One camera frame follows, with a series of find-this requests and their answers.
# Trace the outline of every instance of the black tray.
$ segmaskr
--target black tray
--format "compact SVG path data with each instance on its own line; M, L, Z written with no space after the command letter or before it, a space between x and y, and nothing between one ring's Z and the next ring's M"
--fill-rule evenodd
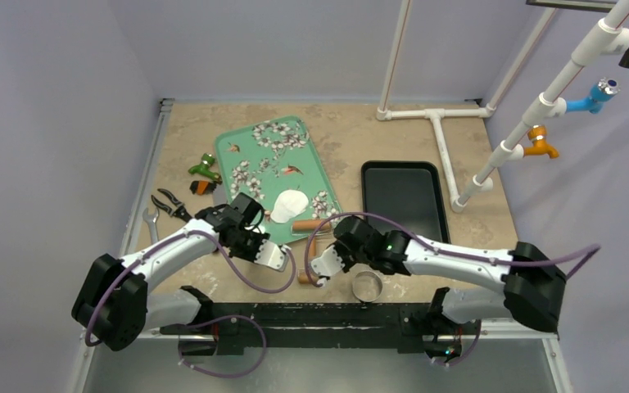
M360 171L363 208L396 221L413 233L449 243L440 176L424 161L368 161ZM367 219L384 233L394 229L378 219Z

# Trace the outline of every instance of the green tray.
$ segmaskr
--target green tray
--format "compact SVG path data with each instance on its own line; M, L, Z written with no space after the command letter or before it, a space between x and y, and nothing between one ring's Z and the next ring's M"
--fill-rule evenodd
M228 202L244 192L270 214L281 192L299 190L307 195L305 211L287 223L274 223L268 215L263 221L261 226L277 244L307 237L291 233L293 221L324 219L341 211L310 133L297 116L228 131L215 140L215 153Z

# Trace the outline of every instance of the wrench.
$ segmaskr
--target wrench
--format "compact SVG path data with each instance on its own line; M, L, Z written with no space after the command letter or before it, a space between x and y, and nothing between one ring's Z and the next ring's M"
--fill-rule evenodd
M148 208L143 211L143 221L146 221L148 224L148 231L151 232L151 242L153 244L158 243L158 227L156 226L156 221L158 220L158 215L160 211L156 208L156 212L152 215L149 214Z

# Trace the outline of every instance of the gray wall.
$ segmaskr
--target gray wall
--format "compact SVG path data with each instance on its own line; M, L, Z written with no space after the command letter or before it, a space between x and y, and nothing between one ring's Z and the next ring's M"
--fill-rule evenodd
M494 146L600 17L560 13L486 123ZM629 70L618 67L617 56L602 57L580 73L563 97L583 98L601 76L617 78L622 92L600 114L572 113L545 122L560 158L528 157L500 171L524 241L551 256L602 244L601 252L568 283L561 315L561 344L575 391L582 393L629 391Z
M0 392L61 392L90 263L116 254L156 98L105 0L0 1Z
M111 0L163 97L379 99L400 0ZM532 10L524 1L414 2L392 100L482 97Z

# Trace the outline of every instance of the pliers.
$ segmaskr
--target pliers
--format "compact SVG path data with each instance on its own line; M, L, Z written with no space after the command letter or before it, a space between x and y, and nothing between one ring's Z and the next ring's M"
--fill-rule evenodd
M192 215L190 215L184 207L184 202L177 199L172 192L165 190L164 188L158 188L158 192L166 196L167 199L170 200L170 203L172 203L175 207L173 211L170 206L158 201L156 196L151 195L151 202L153 202L153 205L155 205L158 209L163 210L165 213L170 215L170 217L177 217L178 219L181 219L185 223L188 223L189 220L192 219Z

